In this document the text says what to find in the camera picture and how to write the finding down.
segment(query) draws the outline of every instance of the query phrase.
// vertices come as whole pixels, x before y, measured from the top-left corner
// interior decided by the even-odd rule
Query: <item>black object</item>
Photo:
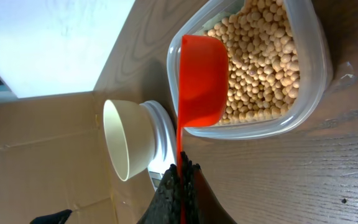
[[[52,215],[37,217],[30,224],[64,224],[72,212],[70,209],[66,209]]]
[[[193,165],[186,153],[181,152],[183,192],[177,167],[171,165],[164,173],[149,208],[139,224],[180,223],[181,198],[185,201],[187,224],[235,223],[218,202],[198,164]]]

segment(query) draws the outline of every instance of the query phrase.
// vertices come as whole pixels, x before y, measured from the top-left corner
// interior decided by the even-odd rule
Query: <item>cardboard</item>
[[[0,223],[117,223],[91,93],[0,105]]]

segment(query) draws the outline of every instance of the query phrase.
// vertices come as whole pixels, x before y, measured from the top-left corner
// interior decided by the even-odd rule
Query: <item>scale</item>
[[[155,136],[155,157],[147,170],[154,190],[171,164],[176,164],[176,135],[171,119],[160,103],[149,100],[140,104],[149,113]]]

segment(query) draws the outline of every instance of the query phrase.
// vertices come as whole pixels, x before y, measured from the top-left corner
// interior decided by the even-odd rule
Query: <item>pile of beans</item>
[[[300,73],[283,0],[247,0],[204,35],[222,41],[229,56],[221,124],[277,118],[292,107]]]

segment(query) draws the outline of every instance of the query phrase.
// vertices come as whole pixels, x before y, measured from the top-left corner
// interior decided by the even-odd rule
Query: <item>tabletop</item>
[[[206,0],[136,1],[96,85],[106,98],[157,100],[176,115],[165,61],[173,36]],[[358,223],[358,0],[314,0],[334,78],[311,116],[286,134],[223,141],[184,135],[212,190],[238,223]],[[119,203],[140,218],[153,190],[143,172],[113,177]]]

